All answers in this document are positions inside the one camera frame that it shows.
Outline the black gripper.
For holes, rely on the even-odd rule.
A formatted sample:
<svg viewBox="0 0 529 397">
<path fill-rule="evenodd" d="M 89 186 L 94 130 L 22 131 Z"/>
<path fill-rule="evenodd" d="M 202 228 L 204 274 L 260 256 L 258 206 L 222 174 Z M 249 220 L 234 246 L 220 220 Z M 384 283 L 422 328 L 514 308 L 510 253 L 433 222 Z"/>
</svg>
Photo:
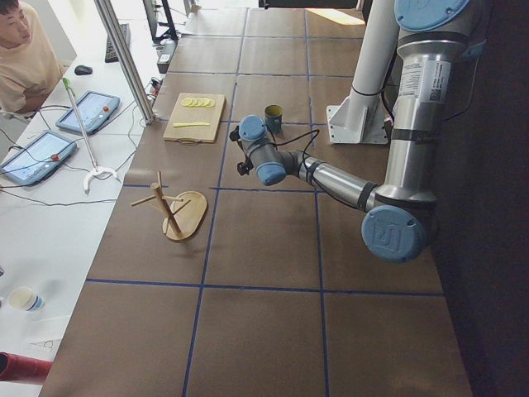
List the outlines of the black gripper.
<svg viewBox="0 0 529 397">
<path fill-rule="evenodd" d="M 252 162 L 250 160 L 239 162 L 236 165 L 236 170 L 239 175 L 249 175 L 252 171 Z"/>
</svg>

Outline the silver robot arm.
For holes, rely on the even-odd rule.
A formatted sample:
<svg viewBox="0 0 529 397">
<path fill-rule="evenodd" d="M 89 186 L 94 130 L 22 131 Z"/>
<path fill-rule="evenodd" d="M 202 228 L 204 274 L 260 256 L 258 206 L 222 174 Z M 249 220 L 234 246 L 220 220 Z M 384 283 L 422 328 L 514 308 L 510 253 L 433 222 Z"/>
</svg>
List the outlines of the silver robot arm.
<svg viewBox="0 0 529 397">
<path fill-rule="evenodd" d="M 384 261 L 415 259 L 433 238 L 431 175 L 455 66 L 483 52 L 489 1 L 374 1 L 350 93 L 326 110 L 334 144 L 388 144 L 385 180 L 375 184 L 306 151 L 282 151 L 265 121 L 244 117 L 231 132 L 261 183 L 289 175 L 365 213 L 361 235 Z"/>
</svg>

